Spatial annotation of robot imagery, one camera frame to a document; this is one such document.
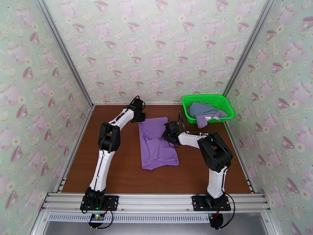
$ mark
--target cable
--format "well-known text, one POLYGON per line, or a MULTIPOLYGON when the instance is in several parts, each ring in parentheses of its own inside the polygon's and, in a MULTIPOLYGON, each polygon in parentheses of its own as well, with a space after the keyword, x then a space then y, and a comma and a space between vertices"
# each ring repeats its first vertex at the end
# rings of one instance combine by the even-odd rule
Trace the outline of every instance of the cable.
POLYGON ((113 212, 112 212, 112 210, 110 210, 110 212, 111 212, 111 215, 112 215, 112 219, 111 219, 110 224, 108 226, 106 226, 106 227, 97 228, 97 229, 106 229, 106 228, 108 228, 108 227, 110 227, 112 225, 112 223, 113 223, 113 212))
POLYGON ((231 199, 232 199, 232 202, 234 204, 234 211, 232 213, 232 217, 230 218, 230 220, 228 220, 227 223, 225 223, 223 226, 221 226, 219 229, 222 229, 224 227, 226 227, 228 224, 230 224, 230 222, 233 220, 234 216, 235 216, 235 210, 236 210, 236 207, 235 207, 235 201, 234 199, 228 194, 228 193, 225 193, 225 195, 228 195, 231 199))

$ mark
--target wallpaper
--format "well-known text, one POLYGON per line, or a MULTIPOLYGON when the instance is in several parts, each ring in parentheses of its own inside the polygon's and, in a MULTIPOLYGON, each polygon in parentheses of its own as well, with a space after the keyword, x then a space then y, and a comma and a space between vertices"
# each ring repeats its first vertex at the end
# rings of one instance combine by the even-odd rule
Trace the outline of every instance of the wallpaper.
POLYGON ((284 234, 313 234, 313 0, 279 0, 228 99, 250 177, 284 234))
POLYGON ((222 93, 266 0, 45 0, 96 104, 222 93))
POLYGON ((0 234, 28 234, 88 105, 31 0, 0 0, 0 234))

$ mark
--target brown wooden surface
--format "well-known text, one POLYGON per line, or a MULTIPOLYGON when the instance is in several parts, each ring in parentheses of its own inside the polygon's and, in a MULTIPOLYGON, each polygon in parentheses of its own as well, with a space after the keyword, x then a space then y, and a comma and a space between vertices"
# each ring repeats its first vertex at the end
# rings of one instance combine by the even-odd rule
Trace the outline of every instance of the brown wooden surface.
MULTIPOLYGON (((115 118, 124 106, 96 106, 78 152, 67 176, 62 192, 84 193, 93 178, 98 159, 98 136, 100 125, 115 118)), ((147 105, 147 118, 168 117, 176 121, 180 105, 147 105)), ((217 131, 234 154, 227 172, 227 193, 250 193, 229 136, 223 123, 210 123, 203 129, 189 124, 184 118, 186 129, 191 132, 217 131)), ((199 149, 181 146, 176 149, 179 165, 162 166, 154 170, 141 168, 138 123, 128 123, 121 132, 121 146, 116 151, 107 178, 107 193, 205 193, 209 172, 199 149)))

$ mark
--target metal base plate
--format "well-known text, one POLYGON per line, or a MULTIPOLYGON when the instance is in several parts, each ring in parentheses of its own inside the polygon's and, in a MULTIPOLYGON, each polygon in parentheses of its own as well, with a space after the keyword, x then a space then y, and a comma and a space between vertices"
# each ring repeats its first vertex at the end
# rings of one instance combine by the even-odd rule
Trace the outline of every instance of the metal base plate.
POLYGON ((80 210, 81 211, 90 211, 90 210, 111 210, 117 211, 117 205, 119 204, 119 197, 117 195, 105 195, 104 196, 104 205, 99 208, 94 208, 93 206, 87 206, 85 203, 81 203, 80 210))
POLYGON ((230 211, 230 204, 227 196, 224 196, 218 207, 214 207, 212 210, 206 201, 206 196, 195 195, 191 197, 192 206, 194 211, 230 211))

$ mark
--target green basket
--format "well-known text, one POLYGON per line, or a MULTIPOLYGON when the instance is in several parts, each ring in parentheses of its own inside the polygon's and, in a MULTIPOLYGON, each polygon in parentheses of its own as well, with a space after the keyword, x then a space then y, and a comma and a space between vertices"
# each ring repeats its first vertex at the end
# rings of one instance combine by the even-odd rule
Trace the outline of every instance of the green basket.
POLYGON ((197 123, 197 119, 190 117, 188 115, 187 107, 189 107, 193 102, 199 101, 211 104, 213 107, 223 110, 228 115, 228 117, 221 117, 221 121, 211 119, 210 121, 208 121, 209 123, 221 123, 235 116, 235 112, 232 109, 232 106, 228 102, 227 98, 220 94, 185 95, 183 96, 182 101, 183 101, 183 110, 185 111, 185 115, 189 123, 197 123))

